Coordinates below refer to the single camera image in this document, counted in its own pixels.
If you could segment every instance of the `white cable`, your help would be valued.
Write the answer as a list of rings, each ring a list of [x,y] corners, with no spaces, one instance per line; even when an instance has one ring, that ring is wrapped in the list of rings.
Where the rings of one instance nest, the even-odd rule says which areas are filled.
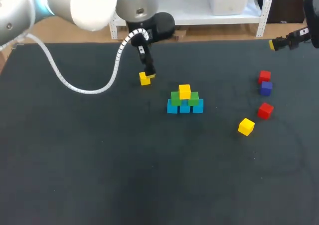
[[[103,88],[101,89],[98,89],[98,90],[93,90],[93,91],[87,91],[87,90],[83,90],[83,89],[79,89],[73,85],[71,85],[70,83],[68,83],[64,77],[62,76],[62,74],[60,73],[59,69],[57,68],[53,58],[52,58],[52,55],[50,53],[50,51],[48,50],[48,48],[45,46],[45,44],[40,40],[38,39],[36,36],[32,35],[32,34],[27,34],[27,37],[28,38],[31,38],[32,40],[34,40],[37,44],[39,44],[39,46],[42,48],[42,50],[44,51],[45,55],[47,56],[56,76],[59,78],[59,80],[66,86],[68,87],[69,89],[75,91],[75,92],[78,92],[78,93],[82,93],[82,94],[88,94],[88,95],[94,95],[94,94],[99,94],[99,93],[102,93],[102,92],[105,92],[107,89],[109,89],[112,84],[114,83],[115,81],[115,78],[116,78],[116,75],[118,73],[118,69],[119,69],[119,64],[120,64],[120,59],[121,59],[121,55],[122,55],[122,52],[125,48],[125,46],[128,44],[128,42],[132,39],[132,37],[134,37],[135,35],[141,33],[143,35],[143,37],[145,38],[146,41],[149,40],[149,35],[148,33],[146,32],[145,29],[143,28],[139,28],[139,29],[136,29],[134,31],[132,31],[125,39],[124,41],[121,43],[120,45],[120,48],[116,54],[116,58],[115,58],[115,63],[114,63],[114,69],[113,69],[113,73],[112,73],[112,76],[109,80],[109,82],[107,83],[106,86],[104,86]]]

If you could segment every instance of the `wooden floor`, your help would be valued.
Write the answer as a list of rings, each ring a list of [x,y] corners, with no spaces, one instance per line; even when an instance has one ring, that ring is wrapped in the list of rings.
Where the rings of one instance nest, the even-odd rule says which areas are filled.
[[[230,24],[212,26],[192,26],[188,28],[183,41],[207,41],[207,40],[250,40],[256,38],[257,24]],[[304,27],[303,24],[268,24],[264,33],[264,39],[276,38],[287,35],[289,32]],[[98,32],[88,32],[63,21],[60,18],[52,17],[35,25],[32,32],[43,42],[114,42],[111,39],[109,28]],[[0,72],[11,48],[6,48],[0,53]]]

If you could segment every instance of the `block pyramid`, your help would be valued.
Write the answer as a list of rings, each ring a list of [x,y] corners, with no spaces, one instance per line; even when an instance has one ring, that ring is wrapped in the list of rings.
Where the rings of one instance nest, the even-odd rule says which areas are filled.
[[[167,102],[167,113],[203,113],[204,100],[198,92],[191,92],[190,85],[179,85],[178,92],[171,92]]]

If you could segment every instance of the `red block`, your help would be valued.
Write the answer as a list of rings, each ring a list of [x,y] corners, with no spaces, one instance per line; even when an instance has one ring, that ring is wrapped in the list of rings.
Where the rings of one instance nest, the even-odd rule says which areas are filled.
[[[258,79],[258,83],[261,84],[262,82],[268,82],[271,78],[270,71],[261,71]]]
[[[258,117],[262,119],[269,119],[271,113],[273,112],[274,107],[270,104],[263,103],[258,110]]]

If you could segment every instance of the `shelf leg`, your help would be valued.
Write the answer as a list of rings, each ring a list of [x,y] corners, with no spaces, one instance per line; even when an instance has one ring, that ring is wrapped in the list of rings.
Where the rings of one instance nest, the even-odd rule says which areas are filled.
[[[264,35],[272,1],[273,0],[264,0],[256,37],[262,37]]]
[[[115,16],[113,17],[109,26],[110,26],[111,38],[118,39],[118,29],[117,29],[116,24],[115,24]]]

